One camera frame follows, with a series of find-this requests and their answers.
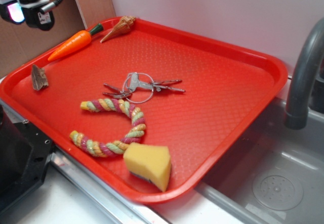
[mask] metal key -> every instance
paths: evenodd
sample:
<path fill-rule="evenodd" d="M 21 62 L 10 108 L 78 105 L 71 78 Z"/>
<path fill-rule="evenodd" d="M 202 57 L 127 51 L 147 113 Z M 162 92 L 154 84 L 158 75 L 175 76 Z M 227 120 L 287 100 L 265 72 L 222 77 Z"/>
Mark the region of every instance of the metal key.
<path fill-rule="evenodd" d="M 109 93 L 109 92 L 103 92 L 102 94 L 104 95 L 109 95 L 112 96 L 113 98 L 116 99 L 123 99 L 123 98 L 127 98 L 129 96 L 132 95 L 132 93 L 130 91 L 122 91 L 119 88 L 115 87 L 115 86 L 111 86 L 107 83 L 103 83 L 104 86 L 111 88 L 114 91 L 117 91 L 117 93 Z"/>
<path fill-rule="evenodd" d="M 183 89 L 162 85 L 163 83 L 178 83 L 178 82 L 182 82 L 182 80 L 169 80 L 169 81 L 162 81 L 162 82 L 153 82 L 152 85 L 153 85 L 153 87 L 155 87 L 155 90 L 157 92 L 161 91 L 161 89 L 186 92 L 186 90 L 183 90 Z"/>
<path fill-rule="evenodd" d="M 127 89 L 129 89 L 131 92 L 134 92 L 137 87 L 143 88 L 143 89 L 148 89 L 148 90 L 153 90 L 153 85 L 150 83 L 146 83 L 143 81 L 139 80 L 139 74 L 138 73 L 132 73 L 130 76 L 130 84 L 129 86 L 126 86 Z"/>

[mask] tray rim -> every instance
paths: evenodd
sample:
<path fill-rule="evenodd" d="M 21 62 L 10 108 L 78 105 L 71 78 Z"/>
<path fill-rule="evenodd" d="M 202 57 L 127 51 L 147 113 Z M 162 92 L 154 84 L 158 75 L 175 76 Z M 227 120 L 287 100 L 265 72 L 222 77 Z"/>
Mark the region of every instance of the tray rim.
<path fill-rule="evenodd" d="M 120 17 L 114 17 L 114 18 L 104 20 L 101 23 L 104 26 L 104 29 L 107 30 L 112 28 L 116 23 L 118 23 L 119 19 Z M 69 147 L 62 147 L 61 145 L 59 145 L 59 148 L 61 148 L 64 152 L 66 152 L 68 155 L 70 155 L 75 160 L 80 162 L 82 165 L 87 167 L 90 171 L 92 171 L 100 179 L 102 179 L 106 184 L 113 187 L 117 192 L 119 192 L 126 198 L 143 204 L 162 203 L 162 202 L 172 200 L 176 197 L 179 197 L 194 188 L 194 186 L 203 178 L 203 176 L 207 173 L 207 171 L 218 161 L 218 159 L 227 151 L 227 149 L 229 149 L 233 145 L 235 140 L 244 132 L 246 128 L 248 128 L 248 126 L 253 122 L 253 120 L 261 113 L 261 111 L 271 102 L 271 100 L 276 96 L 276 94 L 280 91 L 280 89 L 286 84 L 288 79 L 288 72 L 281 60 L 271 55 L 264 54 L 258 51 L 254 51 L 237 45 L 214 40 L 197 34 L 192 34 L 186 31 L 181 31 L 171 27 L 159 25 L 142 19 L 137 19 L 134 26 L 138 28 L 139 31 L 146 32 L 146 33 L 153 32 L 152 35 L 166 38 L 168 40 L 176 39 L 177 42 L 180 42 L 188 46 L 194 46 L 195 48 L 197 48 L 197 44 L 199 44 L 199 49 L 203 49 L 204 51 L 207 52 L 212 52 L 211 48 L 217 45 L 224 48 L 228 56 L 229 55 L 232 56 L 232 54 L 230 53 L 235 53 L 236 54 L 235 56 L 241 56 L 242 58 L 248 56 L 249 58 L 256 57 L 258 60 L 264 59 L 264 63 L 262 64 L 262 66 L 260 66 L 260 61 L 258 61 L 257 67 L 267 71 L 274 79 L 274 85 L 271 88 L 271 90 L 267 92 L 267 94 L 263 97 L 263 99 L 260 100 L 256 104 L 256 106 L 237 125 L 237 127 L 235 128 L 235 134 L 231 133 L 230 135 L 228 135 L 225 138 L 225 140 L 219 145 L 219 147 L 216 148 L 210 154 L 210 156 L 202 163 L 202 165 L 183 184 L 181 184 L 176 189 L 168 190 L 163 193 L 145 194 L 136 191 L 134 189 L 131 189 L 126 184 L 123 185 L 122 182 L 120 182 L 120 178 L 112 174 L 109 170 L 105 169 L 105 171 L 103 171 L 103 168 L 101 166 L 97 166 L 94 158 L 91 158 L 90 162 L 84 164 L 80 160 L 80 158 L 82 158 L 82 155 L 85 153 L 80 152 L 79 154 L 75 154 L 75 153 L 70 154 Z M 42 58 L 49 57 L 49 55 L 58 46 L 59 44 L 49 49 L 48 51 L 40 54 L 34 59 L 30 60 L 28 63 L 22 65 L 16 70 L 12 71 L 0 83 L 0 98 L 24 118 L 27 119 L 33 118 L 33 120 L 31 121 L 35 125 L 37 125 L 41 130 L 45 131 L 47 135 L 52 137 L 54 142 L 66 141 L 66 138 L 61 136 L 60 134 L 57 134 L 56 131 L 51 129 L 49 126 L 47 126 L 46 123 L 42 121 L 42 119 L 38 118 L 36 115 L 29 112 L 26 108 L 20 105 L 19 102 L 17 102 L 16 100 L 13 100 L 10 97 L 10 90 L 14 88 L 17 83 L 21 81 L 20 78 L 24 79 L 25 77 L 30 75 L 29 68 L 33 64 L 36 64 L 39 67 L 43 67 L 49 64 L 47 59 L 42 60 Z M 249 61 L 247 64 L 256 66 L 253 60 Z"/>

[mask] wooden panel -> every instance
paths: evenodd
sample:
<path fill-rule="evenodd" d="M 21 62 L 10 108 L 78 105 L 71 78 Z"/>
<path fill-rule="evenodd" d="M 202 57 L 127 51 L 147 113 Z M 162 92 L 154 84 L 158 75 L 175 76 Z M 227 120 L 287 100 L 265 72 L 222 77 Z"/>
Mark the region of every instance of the wooden panel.
<path fill-rule="evenodd" d="M 97 24 L 101 20 L 115 17 L 112 0 L 76 0 L 85 27 Z"/>

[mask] yellow sponge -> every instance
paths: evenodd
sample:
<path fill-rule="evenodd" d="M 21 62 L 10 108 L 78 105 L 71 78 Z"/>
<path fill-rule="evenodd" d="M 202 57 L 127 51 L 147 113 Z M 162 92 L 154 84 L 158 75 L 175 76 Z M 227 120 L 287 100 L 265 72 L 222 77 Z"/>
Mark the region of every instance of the yellow sponge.
<path fill-rule="evenodd" d="M 124 161 L 130 172 L 152 182 L 162 192 L 167 190 L 171 172 L 167 146 L 131 143 L 124 153 Z"/>

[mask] red tray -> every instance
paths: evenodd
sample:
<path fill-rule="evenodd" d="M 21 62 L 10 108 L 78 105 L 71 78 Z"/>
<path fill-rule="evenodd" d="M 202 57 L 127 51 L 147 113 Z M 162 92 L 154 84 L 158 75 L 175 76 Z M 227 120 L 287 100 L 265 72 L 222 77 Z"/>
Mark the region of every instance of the red tray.
<path fill-rule="evenodd" d="M 0 98 L 120 194 L 145 204 L 165 202 L 199 182 L 288 75 L 281 61 L 269 55 L 141 19 L 130 33 L 101 44 L 119 18 L 102 22 L 105 30 L 77 53 L 49 63 L 53 48 L 13 71 L 0 84 Z M 33 64 L 45 69 L 48 88 L 33 90 Z M 104 98 L 102 92 L 108 90 L 103 82 L 122 87 L 130 72 L 147 73 L 155 80 L 182 79 L 175 87 L 186 90 L 155 92 L 139 104 L 147 124 L 142 143 L 170 150 L 172 173 L 164 193 L 131 175 L 122 157 L 93 158 L 69 139 L 77 130 L 112 142 L 130 130 L 125 115 L 79 108 L 81 101 Z"/>

